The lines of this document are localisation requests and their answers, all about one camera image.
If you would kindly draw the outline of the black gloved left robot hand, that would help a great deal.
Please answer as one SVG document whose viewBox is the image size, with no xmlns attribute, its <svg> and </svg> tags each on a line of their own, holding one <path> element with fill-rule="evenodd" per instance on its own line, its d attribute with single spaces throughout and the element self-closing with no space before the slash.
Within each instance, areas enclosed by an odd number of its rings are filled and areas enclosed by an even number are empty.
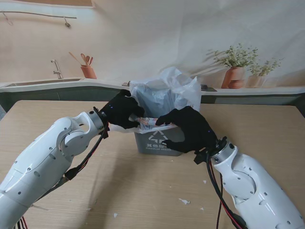
<svg viewBox="0 0 305 229">
<path fill-rule="evenodd" d="M 131 97 L 129 90 L 121 89 L 100 111 L 103 121 L 118 125 L 124 129 L 136 128 L 140 125 L 137 121 L 131 121 L 130 116 L 143 117 L 144 109 Z"/>
</svg>

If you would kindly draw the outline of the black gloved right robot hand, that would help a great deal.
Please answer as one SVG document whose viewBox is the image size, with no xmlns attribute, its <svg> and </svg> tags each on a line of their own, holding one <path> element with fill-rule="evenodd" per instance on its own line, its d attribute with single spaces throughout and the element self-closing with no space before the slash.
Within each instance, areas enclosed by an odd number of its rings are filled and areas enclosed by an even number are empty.
<svg viewBox="0 0 305 229">
<path fill-rule="evenodd" d="M 170 113 L 162 115 L 156 121 L 156 125 L 174 124 L 181 128 L 184 134 L 182 142 L 164 140 L 167 148 L 182 153 L 200 151 L 203 148 L 215 146 L 218 138 L 206 119 L 190 106 L 181 110 L 173 109 Z"/>
</svg>

